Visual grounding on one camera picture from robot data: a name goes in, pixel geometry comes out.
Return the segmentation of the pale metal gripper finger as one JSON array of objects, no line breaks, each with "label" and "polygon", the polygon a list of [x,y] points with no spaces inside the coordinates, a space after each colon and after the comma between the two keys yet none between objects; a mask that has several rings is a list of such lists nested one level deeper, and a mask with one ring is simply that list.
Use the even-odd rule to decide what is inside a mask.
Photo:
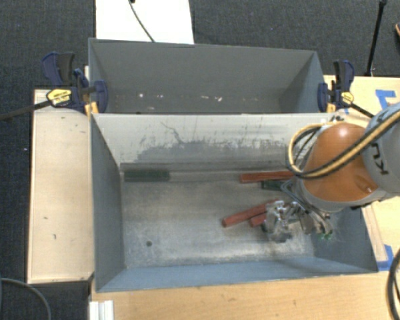
[{"label": "pale metal gripper finger", "polygon": [[266,226],[265,233],[269,241],[274,243],[284,243],[293,238],[290,230],[277,224],[275,227]]},{"label": "pale metal gripper finger", "polygon": [[285,202],[274,201],[267,203],[266,206],[266,220],[267,221],[278,221],[281,216],[285,213]]}]

